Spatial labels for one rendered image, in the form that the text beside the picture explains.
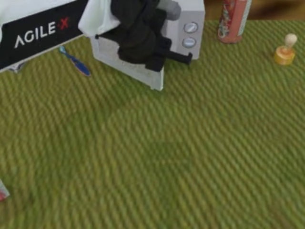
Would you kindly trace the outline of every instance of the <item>blue utensil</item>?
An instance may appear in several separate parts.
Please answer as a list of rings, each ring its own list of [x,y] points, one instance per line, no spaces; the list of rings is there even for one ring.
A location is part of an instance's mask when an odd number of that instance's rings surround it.
[[[74,64],[74,66],[85,76],[90,76],[90,71],[89,69],[78,59],[76,59],[74,56],[70,55],[67,53],[66,49],[64,46],[59,47],[59,51],[64,54],[66,57],[68,57],[71,62]]]

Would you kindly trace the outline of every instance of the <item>green grass surface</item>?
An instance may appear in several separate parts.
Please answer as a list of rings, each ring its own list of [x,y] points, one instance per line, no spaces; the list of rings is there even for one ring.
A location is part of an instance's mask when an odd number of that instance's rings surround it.
[[[249,21],[151,91],[90,42],[0,74],[0,229],[304,229],[305,23]],[[292,66],[273,63],[299,35]]]

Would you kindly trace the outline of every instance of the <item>blue spoon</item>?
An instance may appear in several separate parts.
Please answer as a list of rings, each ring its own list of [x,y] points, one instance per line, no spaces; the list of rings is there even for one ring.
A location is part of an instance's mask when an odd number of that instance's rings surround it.
[[[68,57],[72,63],[74,64],[74,66],[85,76],[90,76],[90,71],[89,69],[82,63],[80,62],[78,59],[76,59],[74,56],[71,56],[70,54],[67,53],[65,47],[60,46],[59,47],[59,51],[64,54],[66,57]]]

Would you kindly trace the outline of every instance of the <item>grass mat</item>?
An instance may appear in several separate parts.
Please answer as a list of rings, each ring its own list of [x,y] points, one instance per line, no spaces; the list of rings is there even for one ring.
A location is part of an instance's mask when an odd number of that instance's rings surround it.
[[[164,90],[95,61],[90,42],[0,74],[0,229],[303,229],[304,22],[249,21]],[[273,63],[287,33],[293,65]]]

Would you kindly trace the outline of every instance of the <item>dial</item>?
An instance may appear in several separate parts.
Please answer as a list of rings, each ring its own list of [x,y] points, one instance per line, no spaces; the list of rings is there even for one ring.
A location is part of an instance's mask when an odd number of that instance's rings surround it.
[[[195,22],[190,22],[184,25],[184,31],[186,33],[194,33],[198,30],[198,24]]]
[[[185,47],[185,48],[192,48],[196,45],[196,40],[193,38],[193,37],[189,37],[189,38],[185,38],[183,41],[182,41],[182,45]]]

